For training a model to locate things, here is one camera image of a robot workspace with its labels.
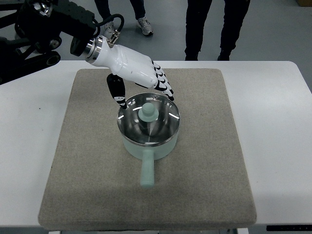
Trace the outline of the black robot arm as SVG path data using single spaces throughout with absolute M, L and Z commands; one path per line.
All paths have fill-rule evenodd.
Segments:
M 115 41 L 124 25 L 124 17 L 113 14 L 102 22 L 94 13 L 69 0 L 2 0 L 1 11 L 11 11 L 1 17 L 1 28 L 13 25 L 16 39 L 0 38 L 0 83 L 56 65 L 61 57 L 56 49 L 61 45 L 62 32 L 73 37 L 70 53 L 86 60 L 95 60 L 99 52 L 100 27 L 120 18 L 119 28 L 107 40 Z

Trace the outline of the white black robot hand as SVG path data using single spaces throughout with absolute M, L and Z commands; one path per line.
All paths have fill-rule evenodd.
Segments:
M 107 84 L 111 96 L 121 108 L 127 108 L 124 80 L 144 88 L 153 88 L 165 94 L 169 100 L 174 100 L 174 92 L 164 71 L 148 56 L 122 45 L 110 47 L 104 36 L 90 40 L 84 54 L 91 65 L 111 70 Z

